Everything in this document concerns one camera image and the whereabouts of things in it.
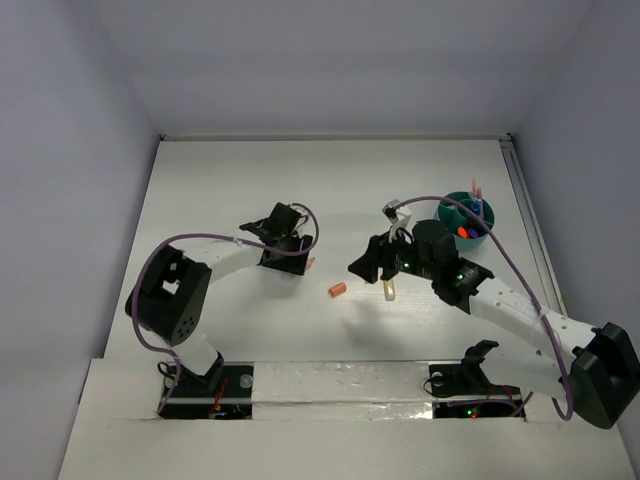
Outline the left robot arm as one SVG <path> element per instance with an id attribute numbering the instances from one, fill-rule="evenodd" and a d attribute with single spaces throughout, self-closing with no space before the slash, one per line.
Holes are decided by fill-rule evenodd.
<path id="1" fill-rule="evenodd" d="M 183 233 L 160 242 L 144 262 L 125 304 L 134 334 L 147 350 L 171 358 L 159 371 L 165 377 L 162 399 L 188 385 L 201 395 L 221 383 L 224 358 L 195 334 L 209 287 L 253 267 L 302 276 L 320 236 L 319 222 L 301 203 L 276 203 L 260 220 L 238 227 L 240 233 Z"/>

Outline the orange highlighter cap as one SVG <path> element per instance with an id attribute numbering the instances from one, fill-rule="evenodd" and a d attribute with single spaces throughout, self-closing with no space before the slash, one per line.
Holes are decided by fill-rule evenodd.
<path id="1" fill-rule="evenodd" d="M 337 283 L 328 289 L 328 294 L 331 298 L 336 298 L 343 295 L 347 291 L 347 285 L 344 282 Z"/>

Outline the clear spray bottle blue cap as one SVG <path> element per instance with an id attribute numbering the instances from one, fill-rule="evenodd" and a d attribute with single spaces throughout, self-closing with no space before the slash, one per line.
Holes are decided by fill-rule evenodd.
<path id="1" fill-rule="evenodd" d="M 482 215 L 482 212 L 483 212 L 483 204 L 482 204 L 482 201 L 481 201 L 480 199 L 474 199 L 474 200 L 471 202 L 470 209 L 471 209 L 471 211 L 472 211 L 475 215 L 477 215 L 477 216 L 481 216 L 481 215 Z"/>

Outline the purple capped black highlighter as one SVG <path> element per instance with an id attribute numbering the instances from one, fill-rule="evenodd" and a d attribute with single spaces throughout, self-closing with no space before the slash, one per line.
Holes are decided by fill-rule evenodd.
<path id="1" fill-rule="evenodd" d="M 468 227 L 467 232 L 472 239 L 479 239 L 486 235 L 486 232 L 480 227 Z"/>

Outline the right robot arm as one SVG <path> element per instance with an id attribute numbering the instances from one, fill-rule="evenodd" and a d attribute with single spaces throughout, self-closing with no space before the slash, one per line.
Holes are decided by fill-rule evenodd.
<path id="1" fill-rule="evenodd" d="M 464 356 L 430 369 L 437 397 L 484 395 L 501 385 L 565 399 L 570 412 L 612 428 L 639 393 L 639 359 L 628 333 L 575 321 L 537 305 L 489 269 L 461 256 L 452 234 L 436 220 L 416 223 L 408 239 L 372 236 L 348 270 L 374 284 L 407 274 L 430 281 L 436 296 L 527 343 L 515 356 L 496 340 L 482 340 Z"/>

